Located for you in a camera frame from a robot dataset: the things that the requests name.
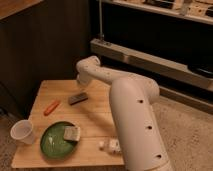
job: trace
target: wooden cabinet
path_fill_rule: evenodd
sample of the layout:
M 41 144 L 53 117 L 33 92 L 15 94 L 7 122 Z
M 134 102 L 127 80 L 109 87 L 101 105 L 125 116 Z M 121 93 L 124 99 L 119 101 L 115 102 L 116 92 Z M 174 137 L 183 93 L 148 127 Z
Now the wooden cabinet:
M 35 5 L 42 0 L 0 0 L 0 19 Z

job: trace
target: gray floor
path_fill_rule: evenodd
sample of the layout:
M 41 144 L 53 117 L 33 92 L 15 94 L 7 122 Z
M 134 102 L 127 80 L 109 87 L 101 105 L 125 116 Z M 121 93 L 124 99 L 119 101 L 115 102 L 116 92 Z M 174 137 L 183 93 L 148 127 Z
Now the gray floor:
M 153 105 L 159 129 L 176 171 L 213 171 L 213 115 L 161 97 Z M 9 136 L 13 117 L 0 117 L 0 171 L 123 171 L 123 166 L 12 169 L 15 142 Z

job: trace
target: wall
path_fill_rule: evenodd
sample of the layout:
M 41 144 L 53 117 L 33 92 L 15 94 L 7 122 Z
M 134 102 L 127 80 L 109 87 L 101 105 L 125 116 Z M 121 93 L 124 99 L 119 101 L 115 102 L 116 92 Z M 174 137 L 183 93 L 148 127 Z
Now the wall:
M 40 81 L 75 78 L 89 54 L 88 3 L 45 0 L 0 21 L 0 107 L 26 117 Z

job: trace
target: wooden tabletop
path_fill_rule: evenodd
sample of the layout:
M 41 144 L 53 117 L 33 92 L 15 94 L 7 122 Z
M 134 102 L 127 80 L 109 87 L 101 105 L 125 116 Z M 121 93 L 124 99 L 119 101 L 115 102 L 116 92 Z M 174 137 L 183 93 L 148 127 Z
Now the wooden tabletop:
M 85 90 L 88 100 L 70 106 L 68 98 L 79 92 L 75 80 L 43 81 L 29 116 L 34 125 L 36 142 L 32 145 L 18 144 L 12 167 L 123 165 L 122 156 L 110 155 L 98 147 L 101 140 L 116 137 L 108 90 L 108 85 L 94 80 Z M 54 100 L 60 100 L 60 105 L 49 116 L 44 116 L 43 111 Z M 51 161 L 45 159 L 40 151 L 40 138 L 46 128 L 58 121 L 69 121 L 80 126 L 81 139 L 68 158 Z

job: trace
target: green plate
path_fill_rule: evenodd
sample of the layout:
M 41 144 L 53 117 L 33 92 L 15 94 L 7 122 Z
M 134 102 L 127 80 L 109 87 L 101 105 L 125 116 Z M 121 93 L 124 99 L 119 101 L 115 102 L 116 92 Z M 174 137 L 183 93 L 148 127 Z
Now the green plate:
M 70 154 L 78 142 L 64 140 L 65 126 L 73 126 L 72 123 L 56 122 L 48 127 L 40 141 L 42 153 L 51 159 L 61 159 Z

